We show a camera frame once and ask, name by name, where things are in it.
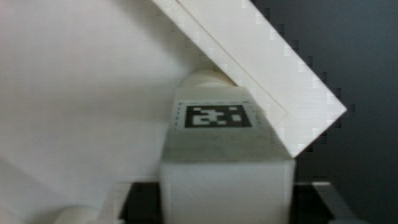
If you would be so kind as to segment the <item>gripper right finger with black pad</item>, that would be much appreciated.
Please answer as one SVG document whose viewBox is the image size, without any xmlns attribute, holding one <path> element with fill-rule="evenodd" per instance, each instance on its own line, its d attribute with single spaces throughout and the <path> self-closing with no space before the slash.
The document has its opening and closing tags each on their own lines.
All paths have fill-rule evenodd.
<svg viewBox="0 0 398 224">
<path fill-rule="evenodd" d="M 328 182 L 296 182 L 289 224 L 353 224 L 355 214 Z"/>
</svg>

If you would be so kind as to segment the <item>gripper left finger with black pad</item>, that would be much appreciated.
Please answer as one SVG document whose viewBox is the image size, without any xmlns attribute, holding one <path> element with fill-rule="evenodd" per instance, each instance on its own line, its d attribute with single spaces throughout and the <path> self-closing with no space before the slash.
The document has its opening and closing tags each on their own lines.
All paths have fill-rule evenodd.
<svg viewBox="0 0 398 224">
<path fill-rule="evenodd" d="M 134 182 L 129 187 L 118 218 L 122 224 L 161 224 L 159 186 Z"/>
</svg>

